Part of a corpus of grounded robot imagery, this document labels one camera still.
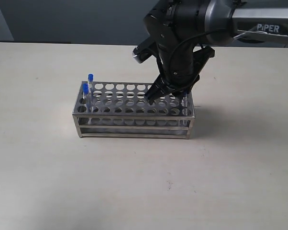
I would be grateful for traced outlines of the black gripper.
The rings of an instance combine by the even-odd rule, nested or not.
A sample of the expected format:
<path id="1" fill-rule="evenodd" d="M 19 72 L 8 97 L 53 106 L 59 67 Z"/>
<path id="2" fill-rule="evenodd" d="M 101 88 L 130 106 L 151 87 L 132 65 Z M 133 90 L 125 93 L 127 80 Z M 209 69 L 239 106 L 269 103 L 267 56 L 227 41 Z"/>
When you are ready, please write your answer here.
<path id="1" fill-rule="evenodd" d="M 214 49 L 204 40 L 213 31 L 200 25 L 201 12 L 200 7 L 153 7 L 145 16 L 145 28 L 158 50 L 159 76 L 145 93 L 150 105 L 173 92 L 190 92 L 214 57 Z"/>

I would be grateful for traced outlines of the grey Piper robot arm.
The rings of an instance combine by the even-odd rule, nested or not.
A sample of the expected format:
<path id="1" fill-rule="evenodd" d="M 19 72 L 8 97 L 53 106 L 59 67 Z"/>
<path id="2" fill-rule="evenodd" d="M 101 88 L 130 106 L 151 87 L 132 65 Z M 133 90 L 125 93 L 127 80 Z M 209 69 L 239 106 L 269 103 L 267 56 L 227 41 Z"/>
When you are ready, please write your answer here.
<path id="1" fill-rule="evenodd" d="M 145 16 L 159 76 L 146 92 L 149 103 L 172 94 L 188 94 L 213 46 L 235 40 L 288 45 L 288 1 L 161 0 Z"/>

